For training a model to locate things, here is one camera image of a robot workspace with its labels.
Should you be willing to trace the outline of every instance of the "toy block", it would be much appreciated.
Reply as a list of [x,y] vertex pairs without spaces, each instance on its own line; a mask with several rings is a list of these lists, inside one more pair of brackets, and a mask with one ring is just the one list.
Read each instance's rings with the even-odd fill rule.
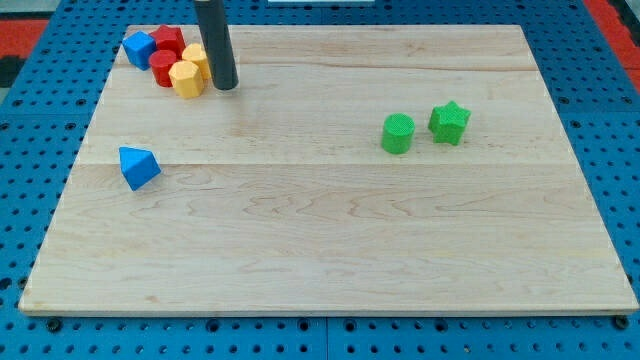
[[415,124],[406,114],[392,114],[384,121],[382,148],[390,154],[404,154],[411,147]]
[[445,106],[434,107],[429,119],[433,142],[458,145],[470,116],[471,111],[461,108],[454,101]]
[[131,190],[136,191],[160,173],[160,166],[149,150],[121,147],[120,170]]
[[198,65],[191,61],[178,61],[169,70],[171,85],[180,97],[190,99],[200,96],[204,81]]
[[160,25],[156,31],[149,33],[149,35],[156,40],[158,50],[171,50],[176,53],[178,58],[182,56],[185,45],[182,30],[179,27]]
[[156,51],[156,42],[148,34],[138,31],[122,41],[129,62],[140,70],[149,68],[149,57]]
[[149,65],[151,65],[153,77],[156,78],[158,85],[171,87],[169,70],[176,61],[178,61],[178,57],[176,53],[171,50],[158,50],[151,54],[151,57],[149,57]]
[[202,78],[204,80],[211,79],[211,69],[209,68],[209,59],[207,59],[207,53],[200,44],[190,44],[182,52],[182,59],[191,61],[198,65]]

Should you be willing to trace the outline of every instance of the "wooden block pile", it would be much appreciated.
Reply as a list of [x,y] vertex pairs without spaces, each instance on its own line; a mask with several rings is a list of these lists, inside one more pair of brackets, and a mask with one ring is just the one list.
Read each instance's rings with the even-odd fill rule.
[[149,34],[138,31],[122,46],[131,64],[143,71],[151,67],[158,85],[172,87],[184,99],[200,96],[204,81],[211,79],[202,45],[186,46],[179,27],[160,25]]

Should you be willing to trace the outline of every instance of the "green block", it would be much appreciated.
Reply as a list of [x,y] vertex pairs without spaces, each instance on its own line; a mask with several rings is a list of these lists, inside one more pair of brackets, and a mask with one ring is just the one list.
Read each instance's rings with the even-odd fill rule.
[[382,148],[391,154],[404,154],[411,147],[415,130],[413,119],[406,114],[392,114],[384,121]]
[[445,106],[434,107],[429,119],[433,142],[458,145],[470,116],[471,111],[461,108],[454,101]]

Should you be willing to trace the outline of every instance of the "green star-shaped block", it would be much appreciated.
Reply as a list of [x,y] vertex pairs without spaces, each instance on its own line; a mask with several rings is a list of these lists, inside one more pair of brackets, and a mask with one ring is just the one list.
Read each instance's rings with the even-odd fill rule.
[[433,133],[434,143],[458,145],[467,127],[471,111],[461,108],[455,101],[445,106],[436,106],[431,112],[429,130]]

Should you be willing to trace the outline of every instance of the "black cylindrical pole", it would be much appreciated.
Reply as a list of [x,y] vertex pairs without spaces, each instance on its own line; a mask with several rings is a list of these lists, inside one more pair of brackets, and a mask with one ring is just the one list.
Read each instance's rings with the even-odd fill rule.
[[238,73],[223,0],[193,0],[193,3],[204,50],[209,58],[213,85],[220,90],[231,90],[238,85]]

